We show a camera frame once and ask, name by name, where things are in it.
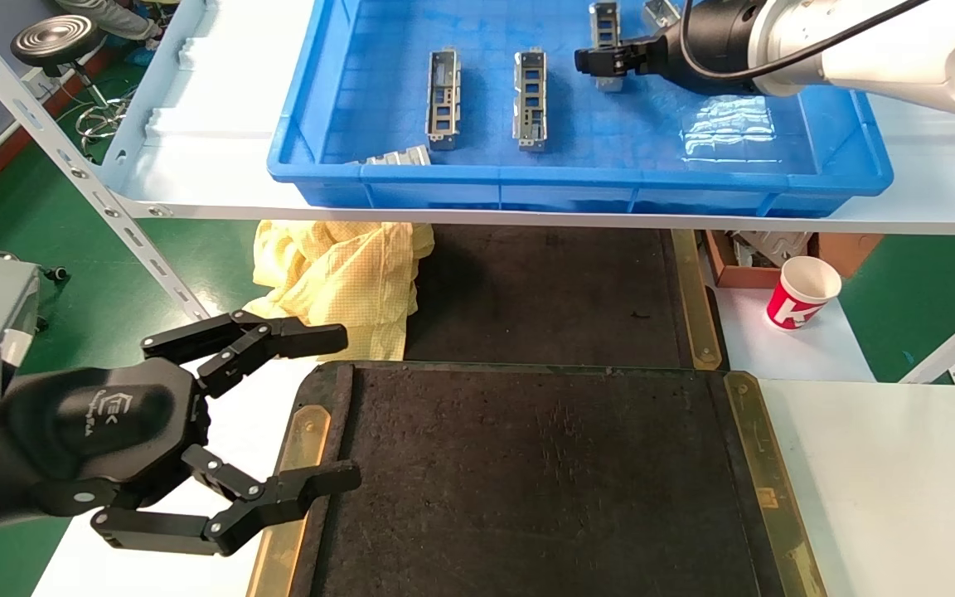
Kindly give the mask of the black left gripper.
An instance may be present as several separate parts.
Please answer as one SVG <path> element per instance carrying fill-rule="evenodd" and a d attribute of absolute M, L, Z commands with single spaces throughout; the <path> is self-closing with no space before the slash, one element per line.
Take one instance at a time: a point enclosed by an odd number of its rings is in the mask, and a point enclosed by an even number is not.
<path fill-rule="evenodd" d="M 273 359 L 346 347 L 341 324 L 239 310 L 146 337 L 143 354 L 154 359 L 135 366 L 17 377 L 0 401 L 0 526 L 106 507 L 91 526 L 113 548 L 227 558 L 265 528 L 304 519 L 316 499 L 359 488 L 359 465 L 293 468 L 259 483 L 198 446 L 210 427 L 204 396 L 223 396 Z M 176 366 L 201 357 L 196 378 Z M 190 472 L 228 508 L 214 517 L 128 509 L 155 505 Z"/>

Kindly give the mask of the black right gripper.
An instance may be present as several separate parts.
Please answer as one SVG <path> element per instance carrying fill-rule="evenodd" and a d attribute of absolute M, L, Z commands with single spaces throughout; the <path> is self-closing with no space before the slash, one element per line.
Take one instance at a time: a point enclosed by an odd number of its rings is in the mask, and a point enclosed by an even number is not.
<path fill-rule="evenodd" d="M 695 61 L 708 71 L 747 70 L 748 46 L 765 1 L 704 1 L 690 12 L 686 44 Z M 624 39 L 616 46 L 595 46 L 574 54 L 576 71 L 594 78 L 627 75 L 663 75 L 675 85 L 752 85 L 747 80 L 701 78 L 680 52 L 680 24 L 668 27 L 666 37 Z"/>

